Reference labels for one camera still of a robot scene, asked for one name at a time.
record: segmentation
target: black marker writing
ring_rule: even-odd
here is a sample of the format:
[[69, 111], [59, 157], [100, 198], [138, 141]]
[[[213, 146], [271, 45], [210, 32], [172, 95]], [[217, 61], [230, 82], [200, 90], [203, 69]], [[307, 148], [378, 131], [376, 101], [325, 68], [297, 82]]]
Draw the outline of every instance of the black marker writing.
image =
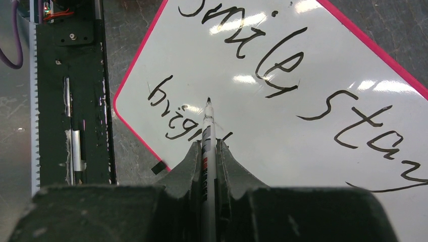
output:
[[180, 10], [180, 7], [178, 7], [178, 11], [180, 12], [181, 16], [183, 16], [183, 17], [195, 17], [196, 15], [198, 15], [200, 13], [200, 11], [202, 11], [204, 6], [205, 6], [205, 0], [202, 0], [201, 6], [192, 14], [183, 14]]
[[[291, 38], [293, 38], [293, 37], [295, 37], [295, 36], [297, 36], [297, 35], [299, 35], [299, 34], [301, 34], [301, 33], [303, 33], [303, 32], [305, 32], [307, 30], [307, 27], [305, 27], [305, 28], [303, 28], [303, 29], [300, 29], [300, 30], [297, 30], [297, 31], [295, 31], [295, 32], [293, 32], [292, 34], [290, 34], [290, 35], [288, 35], [287, 37], [285, 37], [284, 39], [282, 39], [278, 44], [276, 44], [262, 59], [261, 59], [261, 61], [260, 61], [260, 63], [257, 65], [257, 68], [255, 69], [255, 75], [259, 78], [259, 79], [263, 79], [265, 82], [266, 82], [266, 84], [268, 84], [269, 86], [271, 86], [271, 87], [273, 87], [273, 88], [276, 88], [276, 89], [278, 89], [278, 90], [280, 90], [279, 92], [277, 92], [277, 93], [274, 93], [274, 94], [272, 94], [272, 95], [269, 95], [269, 96], [267, 96], [266, 98], [272, 98], [272, 97], [275, 97], [275, 96], [278, 96], [278, 95], [281, 95], [281, 94], [283, 94], [283, 93], [286, 93], [286, 92], [290, 92], [290, 91], [292, 91], [292, 90], [295, 90], [295, 89], [297, 89], [298, 88], [298, 86], [297, 85], [295, 85], [295, 86], [292, 86], [292, 87], [280, 87], [280, 86], [277, 86], [277, 85], [275, 85], [275, 84], [273, 84], [273, 83], [271, 83], [269, 80], [268, 80], [268, 75], [269, 75], [269, 73], [271, 73], [271, 72], [273, 72], [274, 70], [276, 70], [276, 69], [280, 69], [281, 71], [283, 71], [283, 72], [291, 72], [291, 71], [293, 71], [294, 69], [296, 69], [296, 67], [297, 66], [299, 66], [299, 64], [302, 62], [302, 60], [303, 60], [303, 56], [304, 56], [304, 54], [303, 54], [303, 52], [299, 52], [299, 53], [297, 53], [297, 54], [295, 54], [295, 55], [293, 55], [292, 57], [290, 57], [290, 58], [288, 58], [288, 59], [285, 59], [284, 61], [282, 61], [282, 62], [280, 62], [280, 63], [275, 63], [275, 65], [273, 66], [273, 67], [271, 67], [270, 69], [268, 69], [264, 74], [263, 74], [263, 76], [260, 76], [260, 74], [258, 73], [259, 72], [259, 70], [260, 70], [260, 67], [261, 67], [261, 65], [263, 65], [263, 63], [266, 61], [266, 59], [276, 50], [276, 49], [278, 49], [282, 44], [284, 44], [285, 42], [287, 42], [288, 40], [290, 40]], [[298, 58], [298, 60], [297, 60], [297, 62], [296, 63], [294, 63], [290, 68], [285, 68], [285, 67], [283, 67], [283, 65], [285, 65], [285, 64], [287, 64], [288, 62], [290, 62], [290, 61], [292, 61], [292, 60], [294, 60], [294, 59], [296, 59], [296, 58]]]
[[176, 120], [176, 119], [178, 119], [178, 118], [182, 118], [183, 116], [181, 115], [181, 113], [179, 113], [179, 112], [175, 112], [177, 115], [176, 116], [174, 116], [172, 119], [170, 119], [170, 122], [168, 123], [168, 126], [171, 128], [171, 129], [175, 129], [175, 126], [171, 126], [171, 123], [172, 123], [172, 121], [174, 121], [174, 120]]
[[202, 24], [204, 24], [206, 21], [208, 21], [208, 20], [210, 20], [212, 18], [215, 18], [215, 17], [217, 17], [219, 15], [228, 13], [223, 18], [223, 20], [220, 22], [220, 24], [217, 26], [217, 30], [220, 31], [222, 29], [223, 25], [228, 21], [228, 19], [231, 16], [233, 16], [234, 14], [236, 14], [238, 12], [241, 12], [241, 23], [240, 23], [240, 26], [239, 26], [238, 30], [231, 37], [225, 39], [225, 43], [230, 44], [230, 43], [239, 43], [240, 42], [241, 44], [239, 44], [238, 49], [236, 51], [236, 58], [238, 58], [238, 59], [244, 59], [245, 55], [241, 55], [240, 54], [242, 47], [246, 43], [248, 43], [249, 41], [251, 41], [251, 40], [253, 40], [253, 39], [255, 39], [255, 38], [259, 37], [259, 36], [265, 36], [266, 33], [263, 32], [263, 31], [261, 31], [261, 30], [259, 30], [259, 29], [251, 28], [251, 30], [254, 32], [253, 35], [251, 35], [251, 36], [249, 36], [247, 38], [235, 39], [239, 35], [239, 33], [241, 32], [242, 28], [244, 27], [245, 9], [244, 8], [231, 7], [229, 9], [226, 9], [226, 10], [220, 11], [218, 13], [215, 13], [221, 7], [222, 7], [222, 4], [219, 4], [214, 9], [211, 9], [208, 12], [206, 12], [205, 16], [202, 19]]
[[230, 137], [233, 134], [233, 132], [229, 132], [226, 136], [222, 138], [223, 141], [225, 141], [228, 137]]
[[391, 155], [393, 155], [393, 154], [395, 154], [395, 153], [399, 152], [399, 151], [400, 151], [400, 149], [397, 149], [397, 148], [396, 148], [396, 149], [384, 149], [384, 148], [380, 148], [380, 147], [378, 147], [378, 146], [376, 146], [376, 145], [374, 145], [374, 144], [373, 144], [374, 142], [376, 142], [376, 141], [380, 140], [381, 138], [383, 138], [383, 137], [385, 137], [385, 136], [388, 136], [388, 135], [391, 135], [391, 134], [396, 134], [398, 137], [400, 137], [400, 139], [399, 139], [398, 141], [396, 141], [396, 142], [392, 145], [392, 147], [396, 147], [398, 144], [400, 144], [400, 143], [404, 140], [404, 138], [403, 138], [403, 136], [401, 136], [401, 134], [397, 133], [396, 131], [389, 131], [389, 132], [383, 133], [383, 134], [381, 134], [381, 135], [377, 136], [376, 138], [374, 138], [374, 139], [372, 139], [372, 140], [368, 141], [368, 142], [367, 142], [367, 145], [368, 145], [370, 148], [372, 148], [372, 149], [374, 149], [374, 150], [376, 150], [376, 151], [386, 152], [386, 154], [384, 155], [384, 158], [385, 158], [385, 159], [388, 159], [388, 160], [393, 160], [394, 158], [393, 158], [393, 157], [391, 157]]
[[330, 103], [330, 100], [332, 100], [334, 97], [336, 97], [339, 94], [345, 94], [345, 95], [348, 95], [348, 96], [352, 97], [355, 100], [358, 100], [358, 97], [355, 94], [350, 93], [350, 92], [348, 92], [346, 90], [339, 90], [339, 91], [333, 93], [332, 95], [330, 95], [327, 98], [327, 100], [326, 100], [327, 111], [323, 112], [321, 115], [318, 115], [318, 116], [315, 116], [315, 117], [302, 117], [302, 116], [298, 116], [298, 117], [301, 118], [301, 119], [303, 119], [303, 120], [306, 120], [306, 121], [312, 121], [312, 120], [317, 120], [317, 119], [323, 118], [324, 116], [326, 116], [327, 114], [329, 114], [332, 111], [332, 105]]
[[266, 33], [264, 33], [263, 31], [256, 29], [256, 28], [251, 28], [251, 30], [255, 33], [253, 35], [251, 35], [250, 37], [247, 38], [242, 38], [242, 39], [225, 39], [225, 43], [238, 43], [241, 42], [241, 44], [239, 44], [238, 46], [238, 50], [236, 51], [236, 58], [238, 59], [244, 59], [245, 55], [240, 55], [239, 53], [241, 52], [241, 48], [248, 43], [249, 41], [251, 41], [252, 39], [259, 37], [259, 36], [265, 36]]
[[381, 114], [381, 113], [383, 113], [383, 112], [391, 109], [391, 108], [392, 108], [392, 105], [388, 106], [388, 107], [384, 107], [381, 110], [379, 110], [379, 111], [375, 112], [374, 114], [372, 114], [372, 115], [370, 115], [370, 116], [367, 117], [364, 114], [362, 114], [358, 109], [356, 109], [355, 107], [352, 107], [352, 111], [354, 111], [356, 114], [358, 114], [362, 118], [362, 120], [354, 123], [353, 125], [350, 125], [350, 126], [344, 128], [342, 131], [340, 131], [338, 134], [336, 134], [336, 136], [334, 137], [334, 140], [337, 143], [339, 143], [339, 145], [342, 145], [342, 146], [345, 146], [345, 147], [348, 147], [348, 148], [351, 148], [351, 149], [358, 148], [357, 146], [349, 145], [349, 144], [346, 144], [346, 143], [340, 141], [339, 140], [339, 136], [341, 134], [343, 134], [344, 132], [346, 132], [346, 131], [348, 131], [348, 130], [350, 130], [352, 128], [355, 128], [358, 125], [363, 124], [365, 122], [369, 123], [373, 127], [381, 127], [382, 125], [384, 125], [383, 123], [376, 124], [376, 123], [373, 123], [373, 121], [371, 121], [371, 119], [374, 118], [374, 117], [376, 117], [377, 115], [379, 115], [379, 114]]
[[202, 134], [202, 129], [198, 129], [198, 131], [196, 131], [194, 135], [192, 135], [189, 139], [187, 139], [187, 141], [193, 140], [194, 138], [198, 137], [200, 134]]
[[166, 97], [167, 97], [167, 94], [163, 91], [163, 90], [161, 90], [160, 89], [160, 87], [163, 85], [163, 84], [165, 84], [167, 81], [169, 81], [169, 80], [171, 80], [173, 78], [173, 75], [170, 75], [170, 77], [168, 77], [168, 78], [166, 78], [165, 80], [163, 80], [161, 83], [159, 83], [159, 85], [157, 85], [156, 87], [155, 87], [155, 89], [150, 93], [150, 95], [149, 95], [149, 97], [148, 97], [148, 99], [147, 100], [149, 100], [150, 101], [150, 99], [155, 95], [155, 93], [157, 92], [157, 91], [159, 91], [159, 92], [161, 92], [161, 93], [163, 93], [164, 94], [164, 96], [159, 100], [159, 101], [157, 101], [156, 103], [150, 103], [150, 105], [152, 106], [152, 107], [154, 107], [154, 106], [156, 106], [156, 105], [158, 105], [159, 103], [161, 103]]
[[[187, 122], [191, 122], [191, 123], [193, 123], [191, 126], [189, 126], [189, 127], [186, 127], [186, 124], [187, 124]], [[184, 136], [184, 135], [186, 135], [188, 132], [190, 132], [192, 129], [194, 129], [194, 128], [196, 128], [196, 127], [198, 127], [198, 123], [197, 122], [195, 122], [195, 121], [193, 121], [193, 120], [191, 120], [191, 119], [189, 119], [189, 118], [186, 118], [184, 121], [183, 121], [183, 125], [182, 125], [182, 127], [183, 127], [183, 129], [184, 129], [184, 132], [182, 132], [181, 134], [179, 134], [179, 135], [176, 135], [176, 136], [173, 136], [173, 137], [169, 137], [168, 136], [168, 133], [166, 133], [165, 134], [165, 137], [166, 138], [168, 138], [168, 139], [170, 139], [170, 140], [174, 140], [174, 139], [176, 139], [176, 138], [179, 138], [179, 137], [181, 137], [181, 136]]]
[[[420, 182], [419, 184], [413, 184], [413, 185], [409, 185], [409, 186], [405, 186], [405, 187], [399, 187], [399, 188], [392, 188], [392, 189], [383, 189], [383, 190], [367, 190], [369, 192], [372, 193], [386, 193], [386, 192], [394, 192], [394, 191], [399, 191], [399, 190], [404, 190], [404, 189], [409, 189], [409, 188], [414, 188], [414, 187], [418, 187], [418, 186], [426, 186], [428, 185], [428, 179], [418, 179], [418, 178], [413, 178], [413, 177], [409, 177], [407, 174], [411, 173], [412, 171], [417, 170], [420, 167], [420, 164], [414, 161], [410, 161], [410, 160], [403, 160], [401, 161], [402, 164], [409, 164], [409, 165], [413, 165], [412, 168], [408, 169], [407, 171], [401, 173], [401, 177], [412, 181], [412, 182]], [[353, 187], [353, 188], [360, 188], [357, 187], [351, 183], [346, 182], [347, 185]]]
[[170, 111], [168, 110], [169, 108], [170, 108], [170, 101], [167, 99], [167, 108], [165, 108], [165, 111], [160, 116], [164, 117], [165, 115], [170, 113]]

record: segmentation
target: white strip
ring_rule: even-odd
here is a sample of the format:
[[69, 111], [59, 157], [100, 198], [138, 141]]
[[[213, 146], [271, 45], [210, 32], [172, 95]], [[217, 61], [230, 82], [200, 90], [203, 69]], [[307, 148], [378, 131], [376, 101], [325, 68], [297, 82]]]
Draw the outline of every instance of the white strip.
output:
[[30, 115], [31, 115], [31, 194], [40, 189], [40, 155], [38, 127], [38, 92], [37, 92], [37, 42], [36, 24], [34, 23], [34, 2], [30, 1]]
[[206, 103], [202, 130], [201, 241], [216, 242], [216, 129], [211, 102]]

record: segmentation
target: marker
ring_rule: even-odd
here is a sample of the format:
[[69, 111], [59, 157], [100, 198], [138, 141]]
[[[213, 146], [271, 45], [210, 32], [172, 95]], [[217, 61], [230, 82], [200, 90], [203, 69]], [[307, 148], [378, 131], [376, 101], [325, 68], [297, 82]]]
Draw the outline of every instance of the marker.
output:
[[80, 152], [80, 130], [77, 119], [73, 118], [72, 96], [70, 89], [70, 78], [65, 78], [66, 88], [66, 115], [71, 121], [71, 159], [70, 159], [70, 184], [77, 185], [83, 183], [83, 166]]
[[[65, 78], [65, 101], [66, 101], [66, 115], [67, 117], [70, 118], [71, 120], [71, 92], [70, 92], [70, 78], [66, 77]], [[70, 162], [69, 162], [69, 175], [70, 175], [70, 185], [74, 185], [75, 184], [75, 180], [74, 180], [74, 154], [73, 154], [73, 141], [70, 141], [70, 149], [72, 151], [71, 155], [70, 155]]]
[[216, 129], [214, 109], [208, 98], [202, 125], [202, 197], [201, 197], [201, 241], [217, 242], [216, 230]]

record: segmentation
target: gray floor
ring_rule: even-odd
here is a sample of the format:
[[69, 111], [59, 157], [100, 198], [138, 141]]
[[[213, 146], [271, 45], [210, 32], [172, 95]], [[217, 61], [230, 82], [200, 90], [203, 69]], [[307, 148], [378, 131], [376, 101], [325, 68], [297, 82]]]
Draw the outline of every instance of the gray floor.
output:
[[[0, 62], [0, 241], [6, 240], [31, 198], [28, 23], [19, 18], [24, 65]], [[15, 62], [11, 3], [0, 1], [0, 47]]]
[[[399, 64], [428, 86], [428, 0], [331, 0]], [[161, 0], [104, 0], [105, 31], [113, 97]], [[0, 1], [0, 46], [16, 52], [11, 38], [10, 1]], [[21, 35], [28, 25], [20, 21]], [[28, 56], [28, 43], [22, 41]], [[10, 70], [0, 63], [0, 241], [10, 233], [30, 192], [29, 66]], [[156, 159], [113, 113], [118, 180], [122, 185], [153, 183]]]
[[[113, 97], [161, 0], [104, 0], [110, 92]], [[428, 0], [331, 0], [399, 64], [428, 86]], [[149, 184], [153, 155], [113, 114], [118, 181]]]

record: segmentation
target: whiteboard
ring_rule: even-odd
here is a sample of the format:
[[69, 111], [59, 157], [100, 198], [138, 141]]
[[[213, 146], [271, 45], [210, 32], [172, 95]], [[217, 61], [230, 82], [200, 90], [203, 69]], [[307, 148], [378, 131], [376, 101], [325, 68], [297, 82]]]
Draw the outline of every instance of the whiteboard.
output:
[[426, 241], [428, 91], [328, 1], [164, 1], [115, 112], [174, 168], [208, 96], [264, 183], [374, 191], [401, 241]]

